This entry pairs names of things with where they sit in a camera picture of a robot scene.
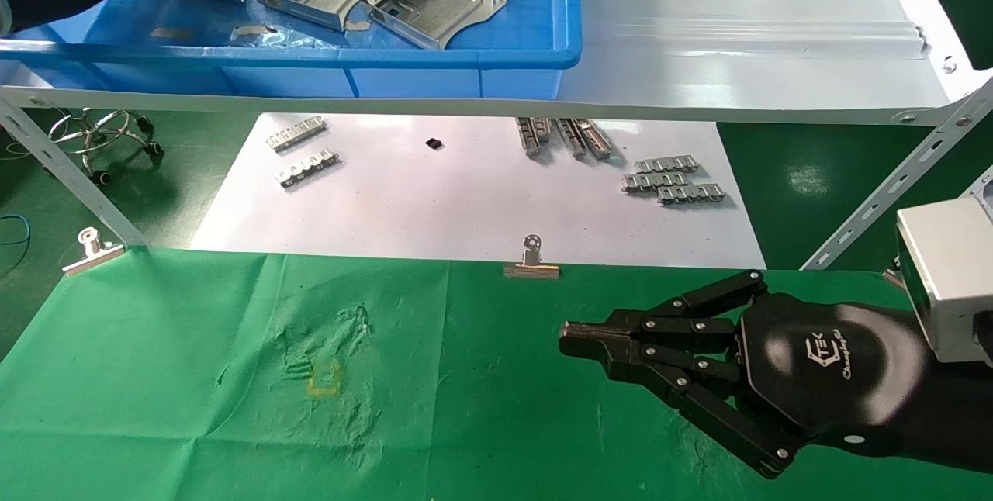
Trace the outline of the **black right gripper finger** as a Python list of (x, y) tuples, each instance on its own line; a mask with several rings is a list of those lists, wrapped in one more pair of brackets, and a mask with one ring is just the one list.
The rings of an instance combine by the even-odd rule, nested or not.
[(766, 292), (765, 275), (758, 269), (748, 269), (670, 297), (649, 309), (617, 308), (604, 322), (565, 322), (560, 340), (645, 341), (656, 335), (731, 333), (734, 322), (715, 322), (715, 318), (747, 306)]
[(636, 340), (561, 340), (560, 351), (598, 362), (611, 381), (649, 390), (764, 479), (779, 477), (801, 448), (792, 433), (731, 404), (744, 392), (734, 364)]

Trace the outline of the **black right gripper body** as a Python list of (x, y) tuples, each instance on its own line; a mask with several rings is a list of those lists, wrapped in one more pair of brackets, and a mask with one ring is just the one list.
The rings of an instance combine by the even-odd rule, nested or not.
[(740, 332), (749, 385), (802, 442), (990, 472), (991, 369), (939, 362), (911, 311), (774, 293)]

